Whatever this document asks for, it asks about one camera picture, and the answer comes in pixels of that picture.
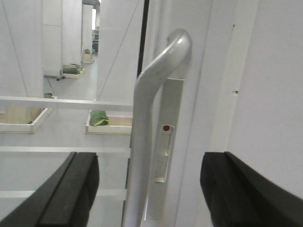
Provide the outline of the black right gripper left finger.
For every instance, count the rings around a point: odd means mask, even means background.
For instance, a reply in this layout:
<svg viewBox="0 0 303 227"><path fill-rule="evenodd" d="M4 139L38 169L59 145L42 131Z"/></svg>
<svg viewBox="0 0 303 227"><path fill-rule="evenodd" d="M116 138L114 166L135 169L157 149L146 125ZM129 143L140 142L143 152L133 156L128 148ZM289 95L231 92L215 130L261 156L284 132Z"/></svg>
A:
<svg viewBox="0 0 303 227"><path fill-rule="evenodd" d="M85 227L99 186L96 153L71 152L31 196L9 213L2 227Z"/></svg>

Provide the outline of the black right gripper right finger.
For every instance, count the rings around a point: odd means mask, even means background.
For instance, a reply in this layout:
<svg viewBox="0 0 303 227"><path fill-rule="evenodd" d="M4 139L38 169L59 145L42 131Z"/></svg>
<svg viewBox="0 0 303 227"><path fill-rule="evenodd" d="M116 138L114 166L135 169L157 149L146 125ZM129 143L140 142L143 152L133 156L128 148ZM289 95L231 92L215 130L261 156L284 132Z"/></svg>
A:
<svg viewBox="0 0 303 227"><path fill-rule="evenodd" d="M206 152L200 184L215 227L301 227L303 200L231 152Z"/></svg>

